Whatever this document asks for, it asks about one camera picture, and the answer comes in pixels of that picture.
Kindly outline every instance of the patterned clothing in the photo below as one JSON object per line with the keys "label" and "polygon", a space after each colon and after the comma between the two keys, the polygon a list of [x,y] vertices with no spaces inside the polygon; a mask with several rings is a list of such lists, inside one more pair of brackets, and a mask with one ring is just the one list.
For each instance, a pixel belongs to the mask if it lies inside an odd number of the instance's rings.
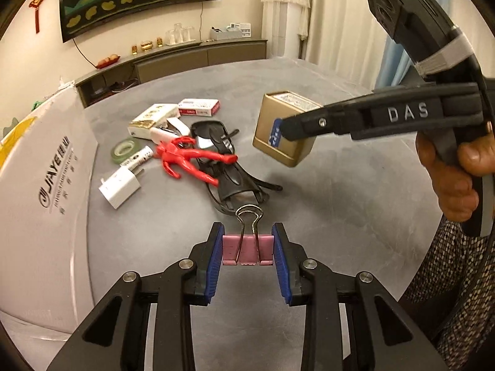
{"label": "patterned clothing", "polygon": [[[476,275],[488,237],[467,237],[459,223],[443,217],[419,271],[404,293],[420,303],[459,286],[463,298]],[[495,324],[495,245],[473,292],[446,326],[437,350],[451,371],[459,371]]]}

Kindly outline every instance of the green tape roll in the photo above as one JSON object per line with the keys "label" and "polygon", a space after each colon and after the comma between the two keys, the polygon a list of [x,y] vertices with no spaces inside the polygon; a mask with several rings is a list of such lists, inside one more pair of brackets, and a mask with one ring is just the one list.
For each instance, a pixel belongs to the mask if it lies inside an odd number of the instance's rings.
{"label": "green tape roll", "polygon": [[135,138],[127,138],[120,141],[112,149],[111,156],[112,161],[115,164],[121,164],[123,161],[127,160],[136,152],[141,150],[141,145]]}

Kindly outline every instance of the metal screw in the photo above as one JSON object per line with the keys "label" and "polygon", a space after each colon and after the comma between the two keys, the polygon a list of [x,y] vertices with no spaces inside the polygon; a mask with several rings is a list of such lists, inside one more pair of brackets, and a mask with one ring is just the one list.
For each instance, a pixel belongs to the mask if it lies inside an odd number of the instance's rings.
{"label": "metal screw", "polygon": [[122,276],[122,279],[124,280],[124,282],[133,282],[135,281],[136,277],[138,277],[138,275],[135,272],[125,272]]}
{"label": "metal screw", "polygon": [[361,272],[359,278],[362,282],[370,283],[373,281],[373,275],[370,272]]}
{"label": "metal screw", "polygon": [[183,259],[182,261],[179,262],[179,267],[181,269],[191,269],[192,265],[194,265],[194,261],[190,259]]}
{"label": "metal screw", "polygon": [[318,266],[318,262],[316,262],[314,259],[306,259],[303,261],[303,266],[306,269],[315,269]]}

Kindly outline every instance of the finger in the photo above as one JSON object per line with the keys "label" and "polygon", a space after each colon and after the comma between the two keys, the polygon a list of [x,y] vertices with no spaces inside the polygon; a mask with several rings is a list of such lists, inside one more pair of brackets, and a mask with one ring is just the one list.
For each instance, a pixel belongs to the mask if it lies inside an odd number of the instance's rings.
{"label": "finger", "polygon": [[462,195],[473,187],[471,177],[461,169],[447,166],[438,157],[435,146],[423,134],[418,132],[416,136],[416,150],[419,161],[428,171],[432,179],[435,193],[449,195]]}
{"label": "finger", "polygon": [[439,195],[440,208],[452,212],[472,213],[478,207],[479,198],[476,191],[471,190],[468,195],[458,197],[451,195]]}
{"label": "finger", "polygon": [[435,146],[421,132],[416,135],[416,151],[418,152],[419,161],[426,170],[433,166],[437,158]]}
{"label": "finger", "polygon": [[438,194],[464,196],[473,191],[473,179],[461,169],[447,166],[443,162],[435,164],[429,171],[433,190]]}
{"label": "finger", "polygon": [[441,211],[444,213],[445,217],[450,220],[450,221],[468,221],[471,218],[471,215],[473,214],[472,212],[456,212],[456,211],[451,211],[450,209],[443,209],[441,208]]}
{"label": "finger", "polygon": [[481,177],[495,173],[495,138],[493,134],[482,136],[470,143],[463,143],[457,150],[461,166],[470,174]]}

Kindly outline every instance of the gray table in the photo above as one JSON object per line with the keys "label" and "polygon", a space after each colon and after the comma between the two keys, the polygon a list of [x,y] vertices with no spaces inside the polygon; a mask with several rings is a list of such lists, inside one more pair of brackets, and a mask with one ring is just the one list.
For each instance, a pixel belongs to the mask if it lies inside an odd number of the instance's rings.
{"label": "gray table", "polygon": [[[227,232],[239,230],[235,218],[213,208],[201,182],[170,178],[158,160],[144,165],[141,189],[117,211],[97,190],[100,179],[115,170],[110,150],[128,136],[129,120],[153,103],[186,97],[219,99],[216,119],[241,131],[234,139],[241,165],[284,186],[283,192],[270,192],[260,232],[281,221],[310,257],[343,274],[370,271],[400,297],[440,219],[414,136],[365,142],[324,136],[300,165],[286,168],[252,146],[263,94],[286,89],[323,104],[367,93],[312,64],[274,59],[157,79],[85,111],[100,144],[88,213],[95,300],[126,271],[154,274],[187,257],[194,244],[206,240],[214,221],[222,221]],[[182,119],[191,124],[202,118]],[[224,267],[211,305],[192,308],[192,328],[199,371],[300,369],[304,308],[284,304],[272,267]]]}

